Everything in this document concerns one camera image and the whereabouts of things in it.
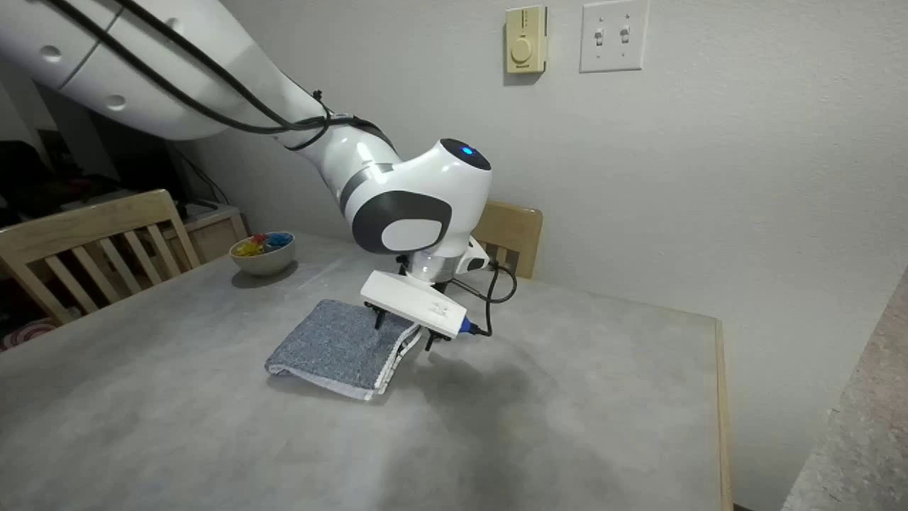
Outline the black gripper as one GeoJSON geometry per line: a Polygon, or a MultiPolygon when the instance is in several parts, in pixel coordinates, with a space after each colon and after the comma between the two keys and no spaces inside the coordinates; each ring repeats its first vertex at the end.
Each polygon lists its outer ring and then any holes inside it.
{"type": "MultiPolygon", "coordinates": [[[[396,272],[414,282],[426,282],[426,283],[447,283],[457,275],[457,268],[463,263],[460,256],[437,256],[433,249],[419,249],[419,253],[402,253],[396,258],[396,272]]],[[[373,313],[373,330],[380,330],[386,323],[386,313],[376,309],[373,313]]],[[[430,353],[430,346],[443,340],[440,336],[428,336],[426,337],[426,350],[430,353]]]]}

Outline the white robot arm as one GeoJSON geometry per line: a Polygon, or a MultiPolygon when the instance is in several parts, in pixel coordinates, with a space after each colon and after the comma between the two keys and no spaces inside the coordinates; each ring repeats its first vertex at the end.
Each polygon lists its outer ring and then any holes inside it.
{"type": "Polygon", "coordinates": [[[285,76],[221,0],[0,0],[0,56],[157,140],[275,140],[321,174],[360,249],[399,260],[360,287],[372,309],[444,340],[477,330],[444,283],[487,263],[474,238],[491,194],[482,150],[443,136],[399,155],[373,121],[285,76]]]}

